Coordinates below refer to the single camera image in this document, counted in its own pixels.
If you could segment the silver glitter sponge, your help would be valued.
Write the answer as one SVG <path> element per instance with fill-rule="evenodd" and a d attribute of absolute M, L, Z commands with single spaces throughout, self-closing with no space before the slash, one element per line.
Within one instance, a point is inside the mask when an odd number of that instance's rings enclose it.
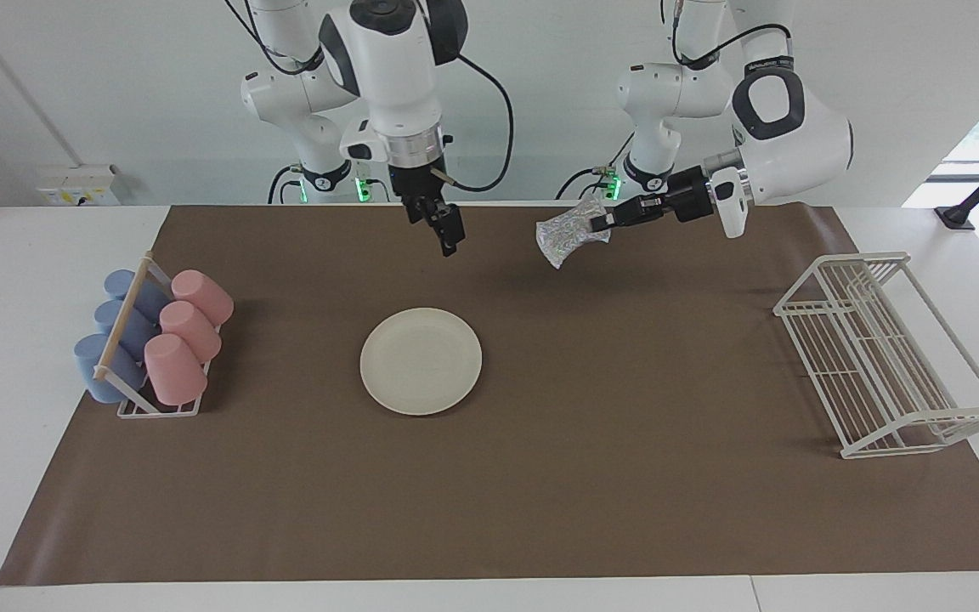
<path fill-rule="evenodd" d="M 609 243 L 610 229 L 595 231 L 593 220 L 606 220 L 608 208 L 596 199 L 582 199 L 578 205 L 569 208 L 552 219 L 536 222 L 534 236 L 540 252 L 555 269 L 563 266 L 564 260 L 586 244 Z"/>

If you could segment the cream round plate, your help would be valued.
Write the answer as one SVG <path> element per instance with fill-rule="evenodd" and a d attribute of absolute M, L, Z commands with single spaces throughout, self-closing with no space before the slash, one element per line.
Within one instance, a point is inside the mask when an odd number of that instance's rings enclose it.
<path fill-rule="evenodd" d="M 457 314 L 406 309 L 366 337 L 359 375 L 378 405 L 422 417 L 458 406 L 477 386 L 483 364 L 478 334 Z"/>

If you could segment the pink plastic cup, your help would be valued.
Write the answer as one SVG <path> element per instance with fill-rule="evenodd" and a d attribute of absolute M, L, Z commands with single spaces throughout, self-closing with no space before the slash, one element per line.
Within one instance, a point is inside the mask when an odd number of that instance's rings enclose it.
<path fill-rule="evenodd" d="M 168 303 L 160 311 L 159 325 L 164 333 L 182 338 L 199 363 L 213 360 L 221 351 L 222 340 L 217 328 L 193 303 Z"/>
<path fill-rule="evenodd" d="M 144 364 L 156 393 L 167 406 L 193 403 L 207 388 L 207 376 L 190 346 L 175 334 L 162 333 L 144 346 Z"/>
<path fill-rule="evenodd" d="M 193 303 L 218 328 L 228 322 L 235 311 L 235 303 L 214 279 L 197 269 L 178 272 L 171 281 L 173 295 L 178 301 Z"/>

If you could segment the brown table mat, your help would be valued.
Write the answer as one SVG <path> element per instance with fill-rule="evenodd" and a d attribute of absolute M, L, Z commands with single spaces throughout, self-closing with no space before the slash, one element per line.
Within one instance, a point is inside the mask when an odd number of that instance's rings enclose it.
<path fill-rule="evenodd" d="M 614 233 L 560 270 L 546 208 L 470 207 L 440 256 L 396 207 L 175 207 L 156 239 L 235 300 L 201 413 L 82 398 L 0 585 L 979 570 L 979 461 L 843 460 L 772 307 L 831 210 Z M 381 321 L 442 309 L 474 390 L 404 416 L 366 392 Z"/>

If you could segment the white wall socket box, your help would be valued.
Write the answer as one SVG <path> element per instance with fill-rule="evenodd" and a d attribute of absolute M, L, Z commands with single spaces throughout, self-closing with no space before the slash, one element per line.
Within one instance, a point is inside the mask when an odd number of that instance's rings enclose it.
<path fill-rule="evenodd" d="M 37 193 L 42 204 L 62 207 L 115 207 L 123 204 L 117 190 L 116 170 L 111 164 L 78 167 L 41 166 L 37 169 Z"/>

